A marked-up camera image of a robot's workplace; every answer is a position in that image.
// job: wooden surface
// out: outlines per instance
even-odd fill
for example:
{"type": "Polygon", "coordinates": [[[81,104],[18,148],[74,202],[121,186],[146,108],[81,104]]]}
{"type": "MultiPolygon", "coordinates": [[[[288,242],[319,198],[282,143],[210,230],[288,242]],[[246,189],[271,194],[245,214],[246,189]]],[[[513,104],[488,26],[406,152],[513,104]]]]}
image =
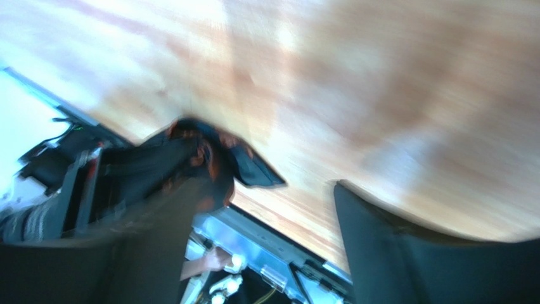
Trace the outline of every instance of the wooden surface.
{"type": "Polygon", "coordinates": [[[286,177],[234,203],[347,268],[331,196],[540,236],[540,4],[4,0],[0,56],[135,143],[195,115],[286,177]]]}

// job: human hand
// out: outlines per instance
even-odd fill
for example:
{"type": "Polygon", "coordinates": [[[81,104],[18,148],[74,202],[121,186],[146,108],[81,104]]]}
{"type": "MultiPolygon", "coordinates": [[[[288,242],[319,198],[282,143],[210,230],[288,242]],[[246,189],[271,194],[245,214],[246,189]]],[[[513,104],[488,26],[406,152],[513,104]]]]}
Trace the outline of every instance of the human hand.
{"type": "Polygon", "coordinates": [[[227,265],[232,265],[233,256],[220,247],[212,248],[204,257],[205,268],[211,271],[220,271],[227,265]]]}

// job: wood grain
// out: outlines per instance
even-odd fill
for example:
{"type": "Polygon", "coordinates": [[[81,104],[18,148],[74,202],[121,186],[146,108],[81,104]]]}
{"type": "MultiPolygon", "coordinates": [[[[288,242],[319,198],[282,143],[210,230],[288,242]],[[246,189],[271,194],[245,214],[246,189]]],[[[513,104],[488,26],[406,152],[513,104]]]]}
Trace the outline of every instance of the wood grain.
{"type": "Polygon", "coordinates": [[[234,203],[347,268],[331,180],[469,238],[540,236],[540,3],[4,0],[0,56],[134,143],[194,115],[290,186],[234,203]]]}

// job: white wall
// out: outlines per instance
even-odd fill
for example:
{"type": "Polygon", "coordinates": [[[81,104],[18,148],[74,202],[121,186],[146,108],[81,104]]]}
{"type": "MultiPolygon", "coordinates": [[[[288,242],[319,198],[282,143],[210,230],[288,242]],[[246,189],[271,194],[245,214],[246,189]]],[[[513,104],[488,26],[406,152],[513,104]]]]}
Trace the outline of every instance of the white wall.
{"type": "Polygon", "coordinates": [[[0,71],[0,206],[19,199],[30,203],[42,192],[31,180],[14,180],[22,165],[17,159],[44,139],[60,135],[68,124],[52,122],[64,117],[29,94],[16,80],[0,71]]]}

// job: person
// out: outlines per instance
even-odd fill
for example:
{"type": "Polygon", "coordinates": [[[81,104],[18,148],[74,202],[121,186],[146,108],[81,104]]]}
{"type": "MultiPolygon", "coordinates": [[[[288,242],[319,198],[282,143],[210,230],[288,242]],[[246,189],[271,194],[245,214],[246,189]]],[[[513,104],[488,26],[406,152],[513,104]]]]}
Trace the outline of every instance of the person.
{"type": "Polygon", "coordinates": [[[233,257],[220,247],[213,247],[206,255],[192,261],[185,261],[180,281],[198,276],[206,271],[221,271],[233,263],[233,257]]]}

